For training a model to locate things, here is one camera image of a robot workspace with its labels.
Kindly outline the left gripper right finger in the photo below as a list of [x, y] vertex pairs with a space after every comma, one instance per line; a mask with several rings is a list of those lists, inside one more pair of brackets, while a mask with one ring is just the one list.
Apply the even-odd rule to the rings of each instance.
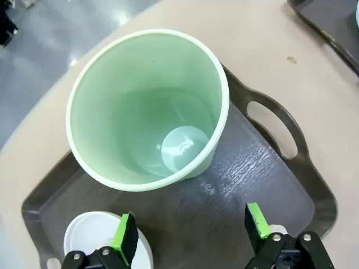
[[255, 202], [246, 204], [245, 228], [254, 250], [246, 268], [334, 268], [316, 233], [295, 238], [281, 225], [268, 225]]

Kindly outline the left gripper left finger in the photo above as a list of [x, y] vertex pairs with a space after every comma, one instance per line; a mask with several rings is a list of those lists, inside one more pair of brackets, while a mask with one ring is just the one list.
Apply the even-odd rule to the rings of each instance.
[[65, 256], [62, 268], [131, 268], [137, 249], [139, 233], [132, 212], [121, 216], [120, 224], [109, 246], [86, 255], [71, 251]]

